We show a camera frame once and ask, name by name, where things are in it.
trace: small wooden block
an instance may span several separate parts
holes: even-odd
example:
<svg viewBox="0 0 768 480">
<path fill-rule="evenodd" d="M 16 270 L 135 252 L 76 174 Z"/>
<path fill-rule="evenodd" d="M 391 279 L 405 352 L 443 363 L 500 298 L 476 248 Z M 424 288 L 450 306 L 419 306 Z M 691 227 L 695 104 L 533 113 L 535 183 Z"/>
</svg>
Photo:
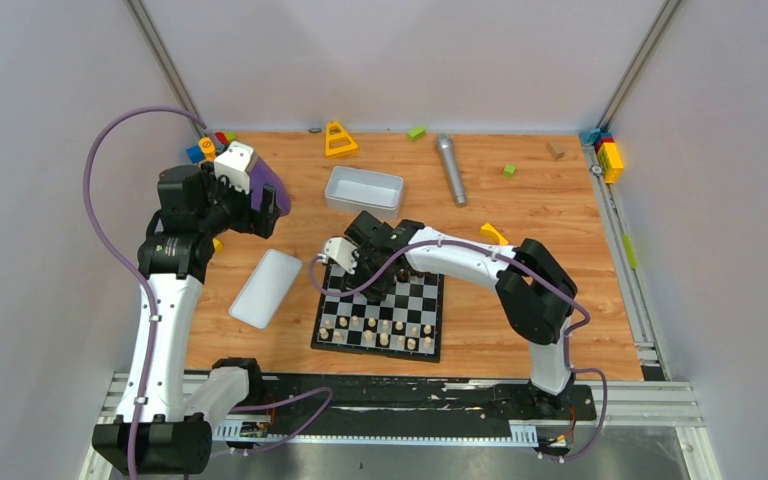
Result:
<svg viewBox="0 0 768 480">
<path fill-rule="evenodd" d="M 408 139 L 411 142 L 415 142 L 424 136 L 425 136 L 425 126 L 423 125 L 416 126 L 410 129 L 410 131 L 408 132 Z"/>
<path fill-rule="evenodd" d="M 555 160 L 558 160 L 559 158 L 564 156 L 564 147 L 562 147 L 560 144 L 548 142 L 546 144 L 546 150 L 549 150 L 549 155 L 552 155 L 552 158 Z"/>
</svg>

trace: green small block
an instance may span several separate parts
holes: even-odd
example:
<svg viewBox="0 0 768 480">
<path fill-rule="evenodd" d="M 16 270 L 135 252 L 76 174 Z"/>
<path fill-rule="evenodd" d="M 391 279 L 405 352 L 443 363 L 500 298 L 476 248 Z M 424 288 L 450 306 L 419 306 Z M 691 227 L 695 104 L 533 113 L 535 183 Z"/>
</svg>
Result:
<svg viewBox="0 0 768 480">
<path fill-rule="evenodd" d="M 408 138 L 410 139 L 411 142 L 415 142 L 424 136 L 425 136 L 425 127 L 422 125 L 418 127 L 413 127 L 408 132 Z"/>
<path fill-rule="evenodd" d="M 632 270 L 637 270 L 637 257 L 634 256 L 634 250 L 631 249 L 631 239 L 628 235 L 623 233 L 623 246 L 625 247 L 625 254 L 628 257 L 628 264 Z"/>
</svg>

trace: yellow plastic piece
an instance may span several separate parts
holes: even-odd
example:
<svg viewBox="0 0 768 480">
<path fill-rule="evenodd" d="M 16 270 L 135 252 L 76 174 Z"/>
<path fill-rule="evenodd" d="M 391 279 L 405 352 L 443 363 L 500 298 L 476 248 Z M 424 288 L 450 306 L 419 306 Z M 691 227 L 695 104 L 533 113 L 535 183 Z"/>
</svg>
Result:
<svg viewBox="0 0 768 480">
<path fill-rule="evenodd" d="M 489 223 L 485 223 L 481 226 L 481 230 L 479 230 L 482 235 L 485 237 L 490 237 L 493 239 L 494 242 L 496 242 L 496 245 L 505 246 L 510 245 L 508 243 L 508 239 L 503 237 L 501 233 L 499 233 L 498 230 L 493 225 L 490 225 Z"/>
<path fill-rule="evenodd" d="M 213 145 L 210 137 L 204 137 L 199 140 L 199 148 L 204 154 L 205 160 L 210 160 L 212 162 L 213 159 L 216 158 L 216 147 Z"/>
<path fill-rule="evenodd" d="M 337 158 L 351 155 L 360 150 L 357 142 L 340 122 L 328 122 L 325 127 L 325 157 Z"/>
<path fill-rule="evenodd" d="M 604 171 L 605 183 L 614 183 L 619 180 L 620 175 L 622 175 L 623 164 L 617 144 L 613 142 L 602 143 L 602 148 L 599 149 L 596 156 L 599 158 L 599 165 Z"/>
</svg>

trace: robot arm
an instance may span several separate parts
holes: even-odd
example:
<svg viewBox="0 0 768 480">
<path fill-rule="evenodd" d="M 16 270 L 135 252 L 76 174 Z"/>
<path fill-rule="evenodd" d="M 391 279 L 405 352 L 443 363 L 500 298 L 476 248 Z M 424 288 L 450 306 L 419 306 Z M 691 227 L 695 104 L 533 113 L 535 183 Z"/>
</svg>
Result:
<svg viewBox="0 0 768 480">
<path fill-rule="evenodd" d="M 135 405 L 142 405 L 136 440 L 139 473 L 200 473 L 207 465 L 213 429 L 234 405 L 259 393 L 257 363 L 225 359 L 185 402 L 184 361 L 214 238 L 229 229 L 269 238 L 277 219 L 289 211 L 283 188 L 257 153 L 238 142 L 213 163 L 181 165 L 160 174 L 160 210 L 138 254 L 158 315 L 151 315 L 141 289 L 137 342 L 116 420 L 93 431 L 93 447 L 120 471 L 127 470 L 127 436 Z M 152 344 L 151 361 L 144 368 Z M 146 389 L 138 396 L 141 382 Z"/>
<path fill-rule="evenodd" d="M 365 211 L 346 229 L 345 235 L 346 238 L 330 239 L 323 251 L 325 257 L 348 272 L 342 290 L 366 283 L 390 256 L 406 246 L 427 244 L 408 250 L 392 263 L 364 290 L 367 299 L 383 300 L 401 271 L 449 275 L 494 290 L 511 327 L 528 342 L 532 384 L 552 396 L 561 395 L 572 384 L 565 364 L 562 333 L 569 326 L 572 308 L 536 282 L 528 284 L 519 270 L 500 260 L 504 257 L 523 263 L 575 297 L 575 283 L 540 242 L 526 239 L 519 247 L 486 245 L 452 237 L 411 220 L 403 220 L 393 228 Z M 493 254 L 445 245 L 445 241 L 475 245 Z"/>
</svg>

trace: wooden table surface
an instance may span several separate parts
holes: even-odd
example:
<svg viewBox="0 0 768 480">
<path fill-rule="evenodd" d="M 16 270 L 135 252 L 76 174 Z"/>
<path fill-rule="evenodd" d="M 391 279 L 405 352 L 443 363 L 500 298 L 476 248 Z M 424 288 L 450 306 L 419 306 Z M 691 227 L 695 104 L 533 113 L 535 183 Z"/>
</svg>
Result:
<svg viewBox="0 0 768 480">
<path fill-rule="evenodd" d="M 485 222 L 519 244 L 541 241 L 577 283 L 577 300 L 593 322 L 572 337 L 580 367 L 603 369 L 610 379 L 642 378 L 625 308 L 605 240 L 599 209 L 578 139 L 574 136 L 454 135 L 469 204 L 454 205 L 433 135 L 416 143 L 399 134 L 354 134 L 360 152 L 329 160 L 324 134 L 240 133 L 282 178 L 292 197 L 272 238 L 228 232 L 214 256 L 190 333 L 187 366 L 209 368 L 219 358 L 254 357 L 265 371 L 374 373 L 424 376 L 528 377 L 528 347 L 508 325 L 495 292 L 450 278 L 444 293 L 442 359 L 426 363 L 380 355 L 310 348 L 319 294 L 307 263 L 324 241 L 341 235 L 355 215 L 329 209 L 324 190 L 337 165 L 399 175 L 405 180 L 400 218 L 450 235 L 490 243 Z M 566 149 L 560 160 L 547 141 Z M 513 178 L 502 176 L 506 164 Z M 228 315 L 228 308 L 267 249 L 302 259 L 305 266 L 272 322 L 258 330 Z M 321 281 L 323 266 L 316 267 Z"/>
</svg>

